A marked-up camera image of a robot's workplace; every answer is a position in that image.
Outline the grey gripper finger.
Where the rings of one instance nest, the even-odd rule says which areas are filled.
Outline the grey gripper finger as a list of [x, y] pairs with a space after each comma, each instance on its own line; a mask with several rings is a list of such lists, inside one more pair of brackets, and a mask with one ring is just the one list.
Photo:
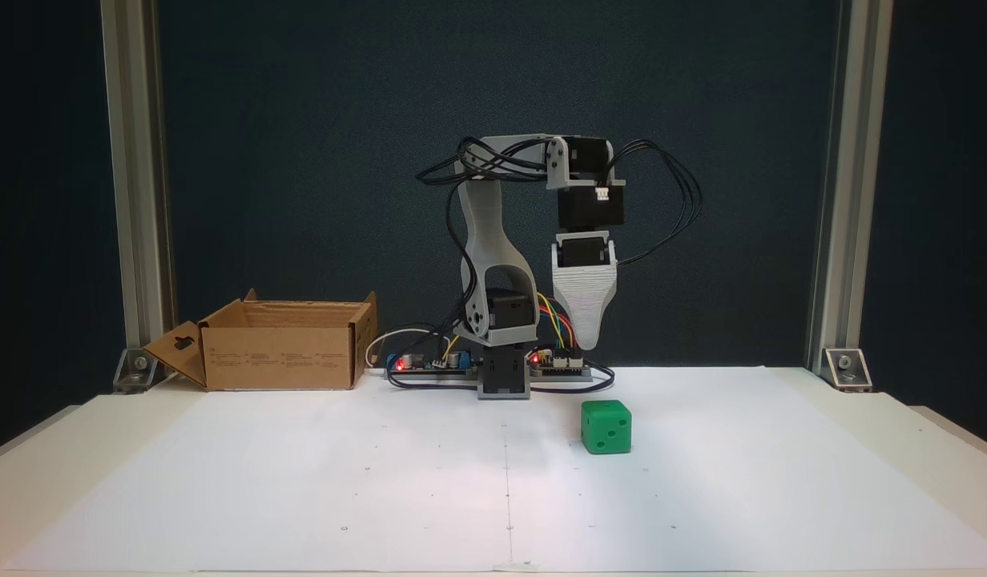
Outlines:
[[597, 346], [601, 321], [617, 292], [618, 271], [553, 271], [554, 298], [573, 324], [581, 350]]

